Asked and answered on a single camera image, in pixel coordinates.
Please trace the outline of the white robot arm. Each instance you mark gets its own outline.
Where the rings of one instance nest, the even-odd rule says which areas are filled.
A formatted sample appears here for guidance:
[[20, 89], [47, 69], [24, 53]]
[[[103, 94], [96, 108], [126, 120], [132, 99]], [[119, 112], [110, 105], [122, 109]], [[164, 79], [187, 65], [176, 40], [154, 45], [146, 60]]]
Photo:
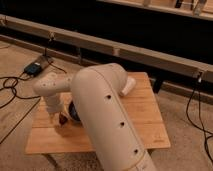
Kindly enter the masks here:
[[116, 63], [85, 67], [73, 75], [49, 73], [34, 85], [47, 111], [63, 110], [60, 94], [72, 95], [75, 110], [104, 171], [157, 171], [120, 98], [135, 80]]

